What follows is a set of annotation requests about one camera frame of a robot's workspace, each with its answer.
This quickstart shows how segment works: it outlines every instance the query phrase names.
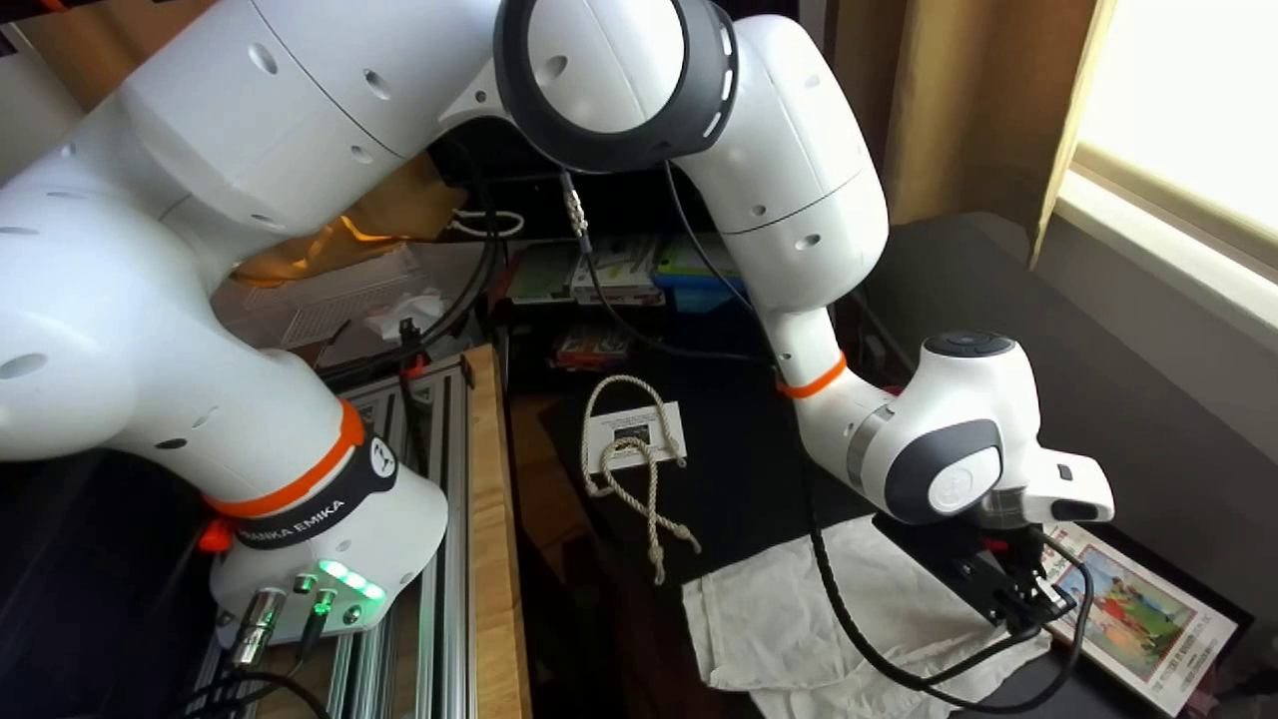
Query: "black cable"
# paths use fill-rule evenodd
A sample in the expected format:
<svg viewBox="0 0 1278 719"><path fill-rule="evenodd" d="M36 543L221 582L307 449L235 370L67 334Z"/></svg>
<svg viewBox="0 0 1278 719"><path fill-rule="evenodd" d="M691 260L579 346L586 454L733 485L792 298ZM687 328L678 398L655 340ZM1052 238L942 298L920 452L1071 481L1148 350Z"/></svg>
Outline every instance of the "black cable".
<svg viewBox="0 0 1278 719"><path fill-rule="evenodd" d="M691 220L687 220L687 209L685 209L685 197L678 197L678 183L674 183L674 169L663 164L663 177L666 177L673 204L674 204L674 217L678 217L678 225L685 225L685 236L691 238L691 253L697 253L697 254L709 264L709 270L755 314L755 304L737 289L737 280L726 280L726 276L714 268L709 245L697 236L697 229L691 229Z"/></svg>
<svg viewBox="0 0 1278 719"><path fill-rule="evenodd" d="M216 698L216 697L224 697L224 691L235 691L240 683L264 683L264 687L256 687L256 691L244 697L244 698L235 698L235 697ZM193 691L193 697L187 697L187 707L199 702L199 698L213 698L213 702L204 702L199 712L187 712L187 719L216 719L216 715L229 715L229 712L244 712L247 702L272 697L275 687L287 691L287 697L297 697L301 702L307 702L307 712L312 712L315 719L329 719L329 707L323 707L305 683L297 683L292 677L247 671L247 667L240 667L240 671L232 671L232 677L224 677L224 681L213 681L209 687Z"/></svg>
<svg viewBox="0 0 1278 719"><path fill-rule="evenodd" d="M977 712L977 715L1024 715L1024 712L1044 707L1048 698L1055 698L1055 691L1068 687L1068 681L1076 677L1077 657L1083 657L1088 618L1092 618L1092 599L1095 599L1092 571L1077 562L1077 557L1071 557L1068 546L1060 546L1052 534L1039 534L1048 546L1055 546L1055 553L1083 577L1083 603L1077 603L1076 645L1071 645L1068 667L1060 667L1060 677L1055 677L1039 697L1032 697L1032 698L1024 698L1024 702L971 702L971 698L959 698L959 697L938 691L935 683L954 681L954 677L987 665L987 661L1000 657L1001 646L995 645L1000 651L987 646L987 651L977 651L977 657L971 657L971 661L963 661L963 665L954 665L954 667L947 667L947 671L938 671L938 677L932 677L932 681L910 677L910 671L895 667L886 657L879 657L879 651L870 646L870 638L856 626L847 603L839 599L839 582L834 582L834 571L831 571L828 541L823 541L823 533L819 533L819 522L816 522L816 513L812 513L812 474L808 474L808 470L803 470L803 495L808 495L808 534L812 534L816 566L819 566L823 593L828 593L828 599L831 599L831 610L834 610L842 635L862 651L862 661L867 661L879 677L886 677L886 681L895 681L895 683L903 683L903 687L910 687L910 691L927 691L927 697L935 697L935 698L942 698L942 702L954 702L954 707L963 707L963 712Z"/></svg>
<svg viewBox="0 0 1278 719"><path fill-rule="evenodd" d="M573 236L582 245L579 254L582 254L582 264L586 264L595 298L601 298L601 309L613 314L617 328L625 328L634 345L643 345L643 346L653 346L653 350L663 350L663 354L674 354L674 361L771 369L767 361L745 354L745 350L691 350L691 346L674 346L674 345L666 345L666 340L655 340L655 334L641 330L633 321L625 321L625 313L617 313L617 304L606 298L606 293L602 293L602 282L601 282L595 238L590 238L586 209L582 209L582 201L579 201L579 193L575 193L573 173L561 173L561 187L565 187Z"/></svg>
<svg viewBox="0 0 1278 719"><path fill-rule="evenodd" d="M229 691L232 691L229 681L232 681L232 651L224 646L224 651L216 657L213 691L209 691L204 707L229 702Z"/></svg>
<svg viewBox="0 0 1278 719"><path fill-rule="evenodd" d="M421 361L441 334L446 334L458 321L472 314L476 298L486 293L492 276L502 268L509 238L500 236L500 225L494 225L494 197L476 164L469 164L469 177L472 177L476 197L484 204L484 232L486 232L476 270L469 276L458 294L446 304L446 313L430 328L422 328L413 346L396 346L396 350L385 350L373 361L353 361L340 369L321 369L321 380L329 388L353 388L358 380L380 380L380 377L401 370L404 362Z"/></svg>
<svg viewBox="0 0 1278 719"><path fill-rule="evenodd" d="M413 380L401 370L401 404L404 404L404 421L409 421L409 452L413 452L413 462L409 468L417 468L421 474L426 474L430 470L430 454L426 454L426 440L422 440L422 433L426 433L426 422L430 422L430 417L426 417L426 409L413 396Z"/></svg>

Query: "white cable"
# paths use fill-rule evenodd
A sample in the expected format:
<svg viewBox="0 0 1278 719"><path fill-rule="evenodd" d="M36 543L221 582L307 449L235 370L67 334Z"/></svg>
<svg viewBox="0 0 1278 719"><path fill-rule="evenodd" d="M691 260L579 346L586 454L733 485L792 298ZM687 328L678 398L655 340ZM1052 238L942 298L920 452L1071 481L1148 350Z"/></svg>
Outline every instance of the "white cable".
<svg viewBox="0 0 1278 719"><path fill-rule="evenodd" d="M595 393L590 393L590 398L586 398L586 409L582 409L582 434L586 434L586 422L590 422L590 417L595 417L601 396L602 396L613 385L633 385L633 388L641 388L643 396L653 396L653 404L655 404L655 422L659 422L659 433L663 433L663 440L666 440L666 449L673 449L673 454L674 454L674 433L673 433L666 413L663 413L666 398L663 398L653 385L643 385L641 377L606 377L606 380L595 385ZM613 474L613 460L617 460L619 452L626 452L626 449L641 452L643 462L647 462L647 503L641 503L641 498ZM659 481L663 481L663 474L659 474L659 468L655 468L655 449L643 444L643 440L634 440L634 434L617 434L595 460L582 454L586 495L590 495L590 498L617 495L617 498L625 498L633 513L641 513L641 517L647 519L647 559L653 559L653 571L655 571L653 582L666 582L666 553L663 553L659 527L673 533L674 541L691 543L691 553L705 553L705 543L697 541L697 533L691 533L687 522L674 522L674 519L666 519L666 517L659 513Z"/></svg>
<svg viewBox="0 0 1278 719"><path fill-rule="evenodd" d="M446 229L456 229L456 232L462 232L462 236L520 236L522 232L522 217L520 213L450 213L450 225Z"/></svg>

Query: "wire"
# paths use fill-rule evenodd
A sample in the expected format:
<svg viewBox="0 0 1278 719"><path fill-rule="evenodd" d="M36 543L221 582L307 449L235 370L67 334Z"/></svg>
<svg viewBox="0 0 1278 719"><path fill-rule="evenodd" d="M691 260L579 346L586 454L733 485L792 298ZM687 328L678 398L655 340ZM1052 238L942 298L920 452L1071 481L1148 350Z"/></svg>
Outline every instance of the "wire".
<svg viewBox="0 0 1278 719"><path fill-rule="evenodd" d="M357 217L340 217L342 232L357 238L357 245L404 245L404 236L389 236L389 232L366 232L357 225Z"/></svg>
<svg viewBox="0 0 1278 719"><path fill-rule="evenodd" d="M385 354L321 369L321 380L329 388L346 388L346 385L358 385L366 377L385 377L389 369L401 369L401 362L422 354L426 345L436 345L445 330L450 330L476 309L476 298L484 294L484 289L494 276L500 260L502 260L502 248L500 245L484 245L481 264L469 276L462 293L446 304L446 313L413 346L396 346L396 350L385 350Z"/></svg>
<svg viewBox="0 0 1278 719"><path fill-rule="evenodd" d="M927 697L935 697L935 698L942 698L942 702L954 702L954 707L963 707L963 712L984 712L984 715L1024 715L1024 712L1044 707L1055 691L1068 687L1068 681L1076 677L1077 657L1083 657L1083 635L1088 635L1092 599L1095 599L1095 578L1092 578L1092 571L1083 566L1077 557L1071 557L1071 553L1068 553L1061 543L1055 543L1052 534L1039 534L1039 541L1044 541L1048 546L1055 546L1055 553L1077 571L1077 578L1083 578L1083 603L1077 603L1077 614L1076 614L1076 645L1071 645L1068 667L1060 667L1060 677L1055 677L1039 697L1032 697L1032 698L1024 698L1024 702L971 702L971 698L959 698L959 697L938 691L935 683L947 683L947 681L954 681L954 677L987 665L989 657L1007 651L1009 645L1007 645L1007 638L1001 638L1001 645L989 645L987 651L977 651L977 657L971 657L971 661L963 661L963 665L954 665L954 667L947 667L947 671L938 671L938 677L932 677L932 681L910 677L910 671L895 667L886 657L879 657L879 651L870 646L870 638L867 638L867 635L856 626L856 618L847 614L847 603L839 599L839 582L834 582L834 571L831 571L828 541L823 541L823 533L819 533L819 522L816 522L816 517L812 517L812 486L808 486L808 485L812 485L812 481L808 481L808 470L803 470L808 534L812 534L812 557L816 557L823 593L828 593L828 599L831 599L831 610L834 610L842 635L862 651L862 661L867 661L879 677L886 677L886 681L895 681L895 683L903 683L903 687L910 687L910 691L927 691Z"/></svg>
<svg viewBox="0 0 1278 719"><path fill-rule="evenodd" d="M590 238L590 225L586 225L586 209L582 197L575 193L573 173L561 173L561 187L565 187L565 209L566 209L566 225L573 236L579 238L579 254L586 264L595 298L602 304L602 313L613 314L617 328L625 328L634 345L674 354L674 361L705 361L705 362L746 362L746 369L771 369L767 361L745 354L745 350L691 350L691 346L674 346L666 340L655 340L647 330L641 330L633 321L625 321L625 313L617 313L617 304L606 298L602 282L601 282L601 260L595 260L595 238Z"/></svg>
<svg viewBox="0 0 1278 719"><path fill-rule="evenodd" d="M224 681L213 681L209 687L193 691L187 697L187 707L199 702L199 698L213 698L204 702L199 712L187 712L187 719L224 719L224 715L240 715L247 702L260 702L264 697L272 697L275 687L283 687L287 697L297 697L301 702L307 702L307 712L315 719L329 719L329 707L305 687L297 683L292 677L275 677L275 671L232 671Z"/></svg>
<svg viewBox="0 0 1278 719"><path fill-rule="evenodd" d="M450 225L458 236L481 236L481 238L512 238L522 232L522 217L520 213L450 213Z"/></svg>
<svg viewBox="0 0 1278 719"><path fill-rule="evenodd" d="M590 393L590 398L586 398L586 409L582 409L582 440L586 440L586 422L590 422L590 417L595 417L601 396L602 396L606 388L617 388L617 385L633 385L633 388L641 388L641 393L653 398L655 422L659 422L663 444L666 444L666 454L674 454L678 444L674 444L674 433L673 433L666 413L663 413L666 398L663 398L653 385L643 385L641 377L606 377L606 380L595 385L595 393ZM617 460L619 452L626 452L626 449L641 452L643 462L647 462L647 503L641 503L641 498L613 474L613 460ZM674 519L666 519L666 517L659 513L659 485L663 485L663 474L659 474L659 468L655 468L655 449L653 449L653 444L643 444L643 440L634 440L634 434L617 434L617 440L595 454L595 462L582 454L582 485L586 485L586 495L590 495L590 498L617 495L617 498L625 498L633 513L641 513L641 517L647 519L647 559L653 559L653 571L655 571L653 582L666 582L666 553L663 553L659 527L673 533L674 541L691 543L697 557L705 553L705 543L697 541L697 533L691 533L687 522L674 522Z"/></svg>
<svg viewBox="0 0 1278 719"><path fill-rule="evenodd" d="M678 183L674 183L674 169L663 164L663 177L666 177L666 187L673 187L673 204L674 204L674 217L685 225L685 236L691 238L691 253L709 264L709 270L755 314L755 304L737 289L737 280L726 280L721 270L721 264L711 260L709 245L698 238L698 232L691 229L687 220L687 209L685 209L685 197L678 197Z"/></svg>

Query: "wall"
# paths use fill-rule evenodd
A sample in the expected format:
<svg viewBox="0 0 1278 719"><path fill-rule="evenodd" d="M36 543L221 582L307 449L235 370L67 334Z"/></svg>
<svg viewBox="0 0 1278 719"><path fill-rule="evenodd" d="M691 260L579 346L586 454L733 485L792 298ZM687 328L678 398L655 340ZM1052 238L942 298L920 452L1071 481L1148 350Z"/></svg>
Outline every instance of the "wall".
<svg viewBox="0 0 1278 719"><path fill-rule="evenodd" d="M78 120L79 107L36 60L36 53L0 53L0 183L46 155Z"/></svg>
<svg viewBox="0 0 1278 719"><path fill-rule="evenodd" d="M1117 527L1278 618L1278 354L1125 254L1055 229L1028 270L1028 236L995 217L903 229L867 282L916 346L938 328L1019 334L1044 393L1044 440L1092 452Z"/></svg>

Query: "curtain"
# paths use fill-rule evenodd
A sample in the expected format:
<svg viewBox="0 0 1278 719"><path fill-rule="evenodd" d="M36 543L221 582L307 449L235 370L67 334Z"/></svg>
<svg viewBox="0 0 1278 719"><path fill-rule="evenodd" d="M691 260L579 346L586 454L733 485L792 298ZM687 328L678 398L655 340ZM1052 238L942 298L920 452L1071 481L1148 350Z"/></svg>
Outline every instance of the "curtain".
<svg viewBox="0 0 1278 719"><path fill-rule="evenodd" d="M1000 213L1044 245L1105 0L839 0L831 64L895 225Z"/></svg>

